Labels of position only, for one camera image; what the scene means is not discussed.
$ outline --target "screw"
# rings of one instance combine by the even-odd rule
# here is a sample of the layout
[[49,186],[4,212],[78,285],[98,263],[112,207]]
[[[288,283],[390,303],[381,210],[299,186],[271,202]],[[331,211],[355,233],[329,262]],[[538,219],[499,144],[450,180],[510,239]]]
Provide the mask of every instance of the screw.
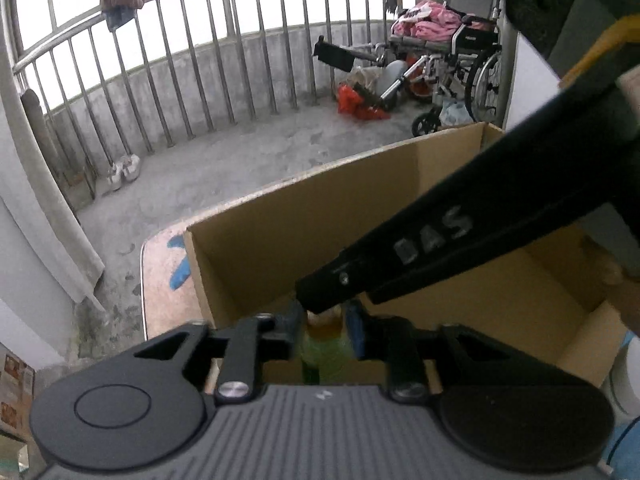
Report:
[[241,399],[249,393],[249,386],[242,381],[227,381],[220,384],[218,393],[227,399]]
[[396,388],[395,394],[401,399],[420,399],[426,393],[424,384],[407,383]]

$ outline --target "open cardboard box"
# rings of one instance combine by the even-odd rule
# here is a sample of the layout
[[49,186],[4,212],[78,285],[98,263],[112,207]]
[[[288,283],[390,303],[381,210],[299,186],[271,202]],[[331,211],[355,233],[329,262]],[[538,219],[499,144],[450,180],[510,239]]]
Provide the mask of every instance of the open cardboard box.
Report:
[[[472,124],[339,160],[220,206],[185,233],[198,302],[217,327],[283,309],[297,279],[407,206],[499,139]],[[420,328],[461,323],[600,385],[625,328],[569,226],[526,248],[373,305]],[[266,380],[300,382],[300,363],[268,363]],[[380,363],[346,381],[379,382]]]

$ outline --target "pink clothing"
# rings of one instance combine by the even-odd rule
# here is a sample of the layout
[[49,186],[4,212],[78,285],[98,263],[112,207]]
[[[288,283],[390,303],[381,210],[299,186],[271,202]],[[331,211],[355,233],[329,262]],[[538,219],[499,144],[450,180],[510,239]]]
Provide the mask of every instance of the pink clothing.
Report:
[[[458,13],[438,2],[425,0],[400,17],[394,24],[392,33],[439,43],[450,41],[460,25],[462,19]],[[473,23],[471,27],[484,28],[484,25]]]

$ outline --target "concrete floor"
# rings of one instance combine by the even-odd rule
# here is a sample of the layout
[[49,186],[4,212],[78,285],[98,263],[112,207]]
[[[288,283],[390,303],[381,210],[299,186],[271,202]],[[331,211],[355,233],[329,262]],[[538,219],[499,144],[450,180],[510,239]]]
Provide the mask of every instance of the concrete floor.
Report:
[[389,120],[365,123],[337,114],[335,103],[326,99],[145,158],[134,183],[105,193],[78,213],[106,266],[96,296],[112,317],[97,326],[81,316],[78,357],[102,358],[143,340],[140,249],[153,234],[300,171],[410,138],[411,122],[421,111],[407,103]]

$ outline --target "circular cover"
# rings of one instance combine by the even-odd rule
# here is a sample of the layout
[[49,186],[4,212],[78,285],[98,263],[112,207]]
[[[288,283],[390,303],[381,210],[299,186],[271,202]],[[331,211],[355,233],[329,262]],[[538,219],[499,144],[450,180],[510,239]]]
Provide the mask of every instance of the circular cover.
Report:
[[607,399],[590,386],[453,386],[439,415],[480,460],[527,473],[597,462],[613,427]]
[[98,364],[36,398],[30,424],[44,455],[117,471],[165,458],[191,439],[206,417],[202,395],[169,362],[140,361]]

